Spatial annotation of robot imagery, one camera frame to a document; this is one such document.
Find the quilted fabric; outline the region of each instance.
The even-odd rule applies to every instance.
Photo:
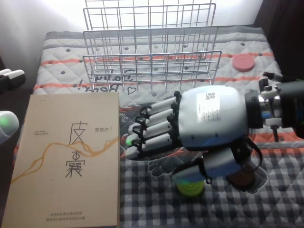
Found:
[[[82,62],[87,54],[84,40],[58,33],[60,38],[45,41],[34,94],[91,92]],[[215,50],[222,58],[215,85],[232,86],[244,94],[258,90],[263,71],[280,73],[265,36],[257,30],[240,31],[234,27],[218,34]],[[255,67],[239,72],[231,66],[232,57],[249,53]],[[181,92],[193,88],[185,83]],[[188,199],[180,195],[171,181],[173,169],[190,162],[197,152],[175,150],[151,161],[124,159],[127,128],[142,105],[158,102],[179,90],[171,83],[165,90],[150,86],[99,86],[95,92],[119,91],[121,119],[120,226],[121,227],[303,227],[304,220],[304,142],[292,129],[279,130],[281,142],[274,142],[269,128],[253,132],[254,142],[262,149],[264,161],[256,175],[263,176],[257,191],[239,191],[225,178],[205,185],[199,197]]]

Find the pink round object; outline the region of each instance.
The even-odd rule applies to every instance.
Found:
[[[249,71],[255,66],[255,60],[249,54],[238,54],[233,57],[232,66],[238,71]]]

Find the book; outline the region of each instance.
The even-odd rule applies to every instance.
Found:
[[[1,227],[118,227],[118,217],[118,93],[32,95]]]

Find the green light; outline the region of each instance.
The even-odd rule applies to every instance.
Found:
[[[10,124],[9,119],[6,117],[0,118],[0,126],[7,127]]]
[[[127,141],[126,141],[126,144],[127,144],[128,146],[132,146],[132,140],[131,140],[131,139],[127,140]]]

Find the brown round object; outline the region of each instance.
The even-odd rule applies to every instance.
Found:
[[[254,172],[237,171],[229,176],[227,180],[237,189],[248,189],[252,186],[256,179]]]

